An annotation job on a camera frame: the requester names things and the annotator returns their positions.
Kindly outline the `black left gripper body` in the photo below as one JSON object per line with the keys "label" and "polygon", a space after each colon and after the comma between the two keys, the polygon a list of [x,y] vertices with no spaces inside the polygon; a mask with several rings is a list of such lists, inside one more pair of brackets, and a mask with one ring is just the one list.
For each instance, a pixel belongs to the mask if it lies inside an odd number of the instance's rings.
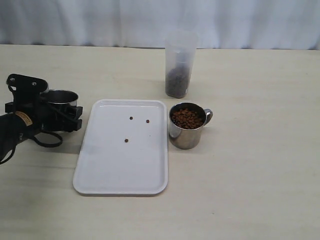
{"label": "black left gripper body", "polygon": [[15,106],[14,102],[5,104],[4,139],[5,140],[36,140],[36,135],[48,134],[62,140],[62,136],[43,129],[40,105]]}

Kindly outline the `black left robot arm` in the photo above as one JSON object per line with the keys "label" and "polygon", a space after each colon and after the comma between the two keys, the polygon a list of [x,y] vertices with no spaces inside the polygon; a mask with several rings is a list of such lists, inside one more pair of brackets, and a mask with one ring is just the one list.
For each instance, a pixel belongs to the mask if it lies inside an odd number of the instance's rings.
{"label": "black left robot arm", "polygon": [[[38,105],[6,104],[11,112],[0,117],[0,163],[9,161],[15,154],[18,144],[32,140],[44,148],[56,148],[63,143],[62,132],[78,131],[82,127],[82,106],[51,104],[41,102]],[[55,143],[41,142],[38,134],[48,134],[58,139]]]}

